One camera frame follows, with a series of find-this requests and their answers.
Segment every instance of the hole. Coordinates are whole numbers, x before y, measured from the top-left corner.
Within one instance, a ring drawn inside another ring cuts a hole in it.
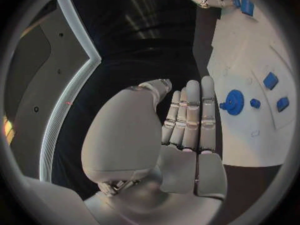
[[[40,110],[40,109],[39,109],[38,106],[35,106],[35,107],[33,108],[33,111],[34,111],[35,113],[37,113],[39,110]]]

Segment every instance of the white edge strip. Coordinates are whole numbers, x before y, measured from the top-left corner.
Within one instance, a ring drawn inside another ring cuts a hole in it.
[[[79,91],[101,63],[93,42],[86,32],[71,0],[57,0],[62,13],[72,29],[77,40],[89,56],[89,60],[79,69],[60,95],[48,120],[40,150],[39,180],[51,182],[52,162],[54,150],[62,124],[68,114],[70,105],[66,101],[73,102]]]

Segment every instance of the black floor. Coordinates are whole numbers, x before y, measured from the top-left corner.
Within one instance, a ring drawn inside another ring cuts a hole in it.
[[[102,64],[71,106],[58,136],[52,182],[87,199],[98,190],[84,174],[81,149],[102,105],[120,90],[141,82],[169,78],[173,90],[207,75],[218,9],[197,9],[189,0],[73,0],[102,56]],[[172,93],[158,106],[164,121]],[[222,130],[217,111],[217,152]],[[216,224],[242,214],[268,187],[278,167],[226,166],[228,198]]]

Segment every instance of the blue gear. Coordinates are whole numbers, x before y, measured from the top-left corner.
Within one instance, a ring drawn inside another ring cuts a hole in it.
[[[230,115],[238,115],[244,108],[244,95],[239,90],[231,90],[226,102],[220,103],[220,108],[226,110]]]

